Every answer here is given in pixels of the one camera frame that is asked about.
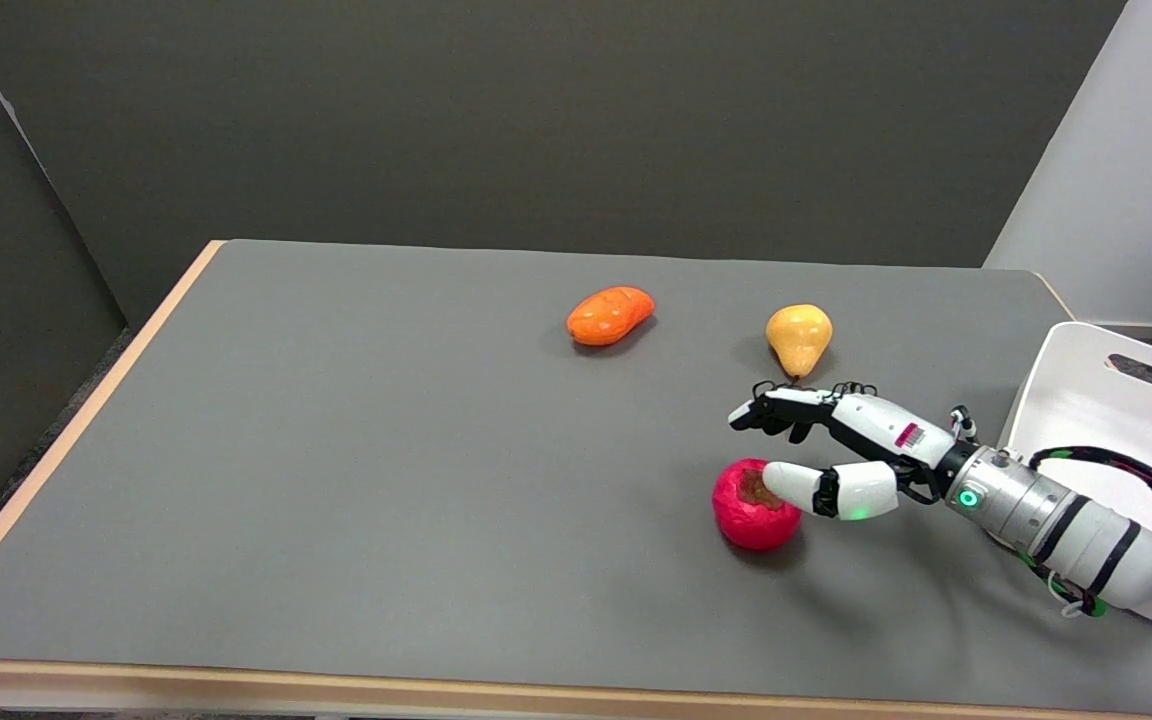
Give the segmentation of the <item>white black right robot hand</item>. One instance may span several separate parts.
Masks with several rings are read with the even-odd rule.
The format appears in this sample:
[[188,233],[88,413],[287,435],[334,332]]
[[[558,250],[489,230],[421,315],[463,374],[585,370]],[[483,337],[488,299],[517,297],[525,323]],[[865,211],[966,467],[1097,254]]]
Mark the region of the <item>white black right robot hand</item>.
[[761,430],[799,445],[813,429],[827,429],[859,456],[826,469],[768,461],[761,484],[773,497],[818,518],[872,520],[893,511],[900,497],[922,505],[945,500],[952,482],[979,445],[964,406],[952,410],[950,429],[937,427],[864,382],[813,389],[768,381],[728,415],[735,430]]

